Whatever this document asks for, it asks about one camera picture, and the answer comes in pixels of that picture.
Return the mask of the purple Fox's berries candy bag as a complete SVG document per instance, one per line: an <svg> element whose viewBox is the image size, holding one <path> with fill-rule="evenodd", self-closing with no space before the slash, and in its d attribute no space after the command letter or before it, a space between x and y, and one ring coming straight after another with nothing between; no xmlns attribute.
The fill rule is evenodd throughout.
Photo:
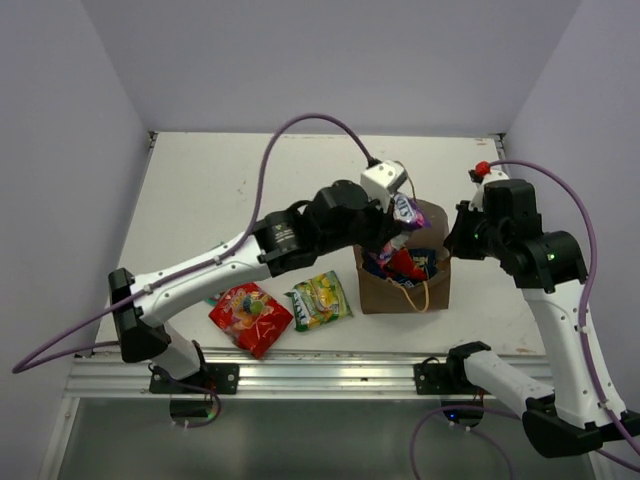
<svg viewBox="0 0 640 480"><path fill-rule="evenodd" d="M400 232L374 256L381 268L385 268L391 262L393 256L406 245L413 232L432 226L417 201L403 193L396 193L393 196L392 213L394 222L400 226Z"/></svg>

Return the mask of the red snack sticks bag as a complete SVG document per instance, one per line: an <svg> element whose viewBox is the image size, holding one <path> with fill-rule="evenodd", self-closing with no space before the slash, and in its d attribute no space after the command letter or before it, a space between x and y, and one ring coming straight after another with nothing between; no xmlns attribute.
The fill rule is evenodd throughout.
<svg viewBox="0 0 640 480"><path fill-rule="evenodd" d="M427 272L414 262L407 249L398 250L393 254L388 262L388 269L411 280L426 281L428 279Z"/></svg>

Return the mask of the blue Kettle chips bag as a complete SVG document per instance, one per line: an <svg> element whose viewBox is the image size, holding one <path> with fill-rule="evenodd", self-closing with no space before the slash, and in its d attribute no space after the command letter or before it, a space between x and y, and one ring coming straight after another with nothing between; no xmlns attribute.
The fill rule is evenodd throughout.
<svg viewBox="0 0 640 480"><path fill-rule="evenodd" d="M410 257L415 266L424 271L428 278L437 273L436 251L427 248L412 248L409 250Z"/></svg>

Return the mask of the brown paper bag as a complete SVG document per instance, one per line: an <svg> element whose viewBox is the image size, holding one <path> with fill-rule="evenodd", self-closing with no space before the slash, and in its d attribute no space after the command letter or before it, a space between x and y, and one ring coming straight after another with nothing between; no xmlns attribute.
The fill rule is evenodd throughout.
<svg viewBox="0 0 640 480"><path fill-rule="evenodd" d="M382 280L362 269L361 247L353 249L358 278L361 311L373 314L424 314L449 307L451 266L450 254L443 242L449 234L448 217L440 206L413 197L432 226L413 232L406 249L427 248L436 251L437 273L426 281L401 278Z"/></svg>

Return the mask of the yellow green Fox's candy bag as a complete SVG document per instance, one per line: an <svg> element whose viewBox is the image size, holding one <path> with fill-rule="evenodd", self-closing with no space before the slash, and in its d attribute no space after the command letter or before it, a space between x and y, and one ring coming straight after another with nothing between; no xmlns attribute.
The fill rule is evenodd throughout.
<svg viewBox="0 0 640 480"><path fill-rule="evenodd" d="M297 332L306 332L353 316L342 283L334 270L297 283L285 296L291 301Z"/></svg>

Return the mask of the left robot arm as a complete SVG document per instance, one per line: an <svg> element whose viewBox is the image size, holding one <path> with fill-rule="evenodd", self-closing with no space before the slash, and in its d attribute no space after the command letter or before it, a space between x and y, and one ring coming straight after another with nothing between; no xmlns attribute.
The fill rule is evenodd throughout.
<svg viewBox="0 0 640 480"><path fill-rule="evenodd" d="M216 293L310 267L337 250L382 248L400 232L393 217L397 191L395 185L339 180L178 265L149 274L112 271L108 282L122 360L150 360L185 392L201 390L208 369L200 349L170 329L169 320Z"/></svg>

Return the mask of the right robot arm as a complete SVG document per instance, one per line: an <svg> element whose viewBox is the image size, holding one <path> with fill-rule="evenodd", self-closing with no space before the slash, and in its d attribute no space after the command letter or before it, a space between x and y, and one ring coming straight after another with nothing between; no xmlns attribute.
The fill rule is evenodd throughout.
<svg viewBox="0 0 640 480"><path fill-rule="evenodd" d="M456 210L445 248L459 259L495 258L514 279L539 329L553 383L534 380L485 343L472 342L450 350L449 387L464 393L476 386L493 394L521 419L528 440L546 458L581 455L638 436L638 413L612 384L598 389L591 377L610 379L598 346L591 348L591 361L582 349L580 337L591 334L593 324L579 317L587 280L581 249L567 232L543 231L533 185L484 180Z"/></svg>

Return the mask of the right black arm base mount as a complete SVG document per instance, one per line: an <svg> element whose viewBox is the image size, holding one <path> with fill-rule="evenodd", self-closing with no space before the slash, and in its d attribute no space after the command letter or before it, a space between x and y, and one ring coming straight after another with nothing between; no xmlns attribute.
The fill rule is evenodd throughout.
<svg viewBox="0 0 640 480"><path fill-rule="evenodd" d="M469 388L456 381L445 361L430 356L413 365L417 395L463 395Z"/></svg>

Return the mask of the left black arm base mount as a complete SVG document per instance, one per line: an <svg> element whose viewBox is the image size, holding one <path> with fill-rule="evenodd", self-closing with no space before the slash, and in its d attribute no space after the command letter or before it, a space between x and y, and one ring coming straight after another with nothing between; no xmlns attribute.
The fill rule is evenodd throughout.
<svg viewBox="0 0 640 480"><path fill-rule="evenodd" d="M198 372L181 380L170 377L157 365L151 364L149 370L149 392L152 394L235 395L240 379L240 368L236 363L206 363Z"/></svg>

